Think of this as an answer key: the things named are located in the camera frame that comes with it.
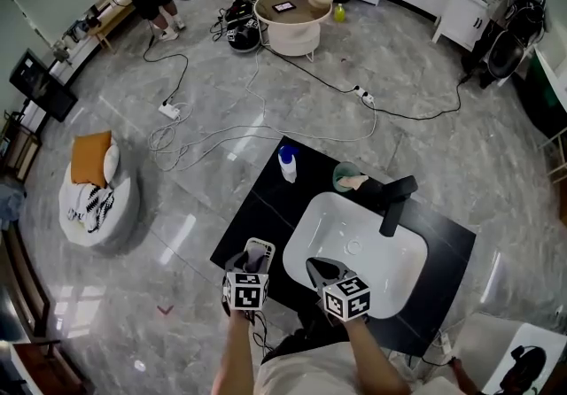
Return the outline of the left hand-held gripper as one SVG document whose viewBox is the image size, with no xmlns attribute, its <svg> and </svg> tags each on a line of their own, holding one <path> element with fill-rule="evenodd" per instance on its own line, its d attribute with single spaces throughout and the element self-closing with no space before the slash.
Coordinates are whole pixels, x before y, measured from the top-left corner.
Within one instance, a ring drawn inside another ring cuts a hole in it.
<svg viewBox="0 0 567 395">
<path fill-rule="evenodd" d="M 239 252 L 225 264 L 222 306 L 226 312 L 256 312 L 268 293 L 269 256 L 265 250 Z"/>
</svg>

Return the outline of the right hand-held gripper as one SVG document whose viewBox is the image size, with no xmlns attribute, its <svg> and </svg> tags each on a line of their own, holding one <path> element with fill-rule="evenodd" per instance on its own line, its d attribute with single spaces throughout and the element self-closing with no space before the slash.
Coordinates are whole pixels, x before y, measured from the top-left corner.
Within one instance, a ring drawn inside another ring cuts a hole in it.
<svg viewBox="0 0 567 395">
<path fill-rule="evenodd" d="M 321 295 L 322 310 L 341 322 L 365 316 L 370 310 L 370 287 L 349 267 L 331 260 L 330 274 L 324 276 L 326 263 L 316 257 L 306 261 L 306 271 Z"/>
</svg>

